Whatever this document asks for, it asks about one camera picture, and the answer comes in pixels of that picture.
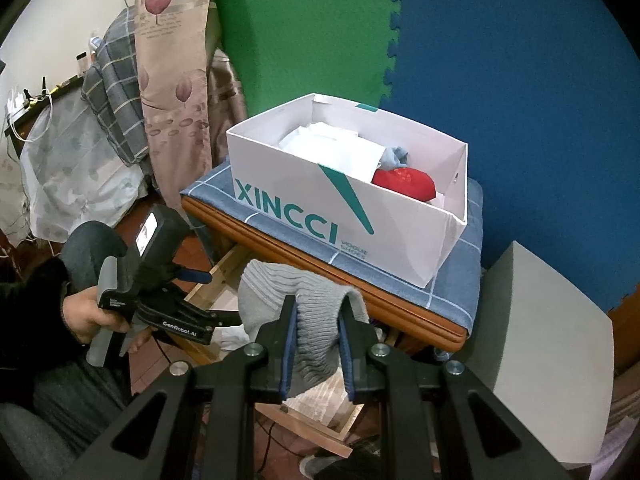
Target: red cloth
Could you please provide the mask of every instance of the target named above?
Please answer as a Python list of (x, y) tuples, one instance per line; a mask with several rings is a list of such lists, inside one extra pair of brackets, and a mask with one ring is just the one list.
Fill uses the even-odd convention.
[(414, 168), (395, 168), (391, 171), (376, 170), (371, 183), (421, 202), (428, 202), (436, 198), (436, 186), (431, 177), (423, 171), (414, 170)]

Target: white shoebox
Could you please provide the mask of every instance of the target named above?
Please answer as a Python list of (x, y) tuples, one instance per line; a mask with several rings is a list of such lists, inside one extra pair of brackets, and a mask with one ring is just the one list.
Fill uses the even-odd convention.
[[(324, 122), (409, 152), (442, 208), (351, 178), (280, 150), (299, 126)], [(414, 285), (424, 287), (466, 227), (465, 142), (353, 101), (309, 94), (227, 131), (238, 202)]]

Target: gray plaid blanket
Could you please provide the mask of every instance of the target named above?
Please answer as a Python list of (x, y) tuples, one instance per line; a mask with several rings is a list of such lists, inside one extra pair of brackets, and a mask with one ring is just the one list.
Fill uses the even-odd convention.
[(138, 87), (134, 17), (134, 7), (123, 9), (107, 29), (96, 62), (84, 76), (82, 97), (121, 160), (128, 166), (140, 164), (145, 174), (153, 175)]

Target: black sleeve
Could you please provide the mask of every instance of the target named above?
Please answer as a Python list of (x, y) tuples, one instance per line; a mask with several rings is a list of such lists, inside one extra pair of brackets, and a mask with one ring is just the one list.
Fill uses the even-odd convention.
[(81, 351), (62, 319), (68, 280), (51, 258), (25, 283), (0, 284), (0, 367), (51, 368)]

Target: person's hand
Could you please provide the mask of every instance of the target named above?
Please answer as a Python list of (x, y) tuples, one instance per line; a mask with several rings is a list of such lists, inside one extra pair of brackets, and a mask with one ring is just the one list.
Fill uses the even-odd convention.
[(129, 354), (135, 354), (142, 348), (142, 345), (151, 339), (151, 333), (158, 330), (157, 328), (151, 328), (150, 326), (146, 327), (142, 332), (138, 332), (131, 345), (129, 345)]
[(88, 344), (104, 327), (114, 332), (126, 332), (129, 323), (111, 310), (98, 307), (98, 291), (92, 286), (82, 292), (67, 296), (62, 302), (62, 316), (73, 335), (83, 344)]

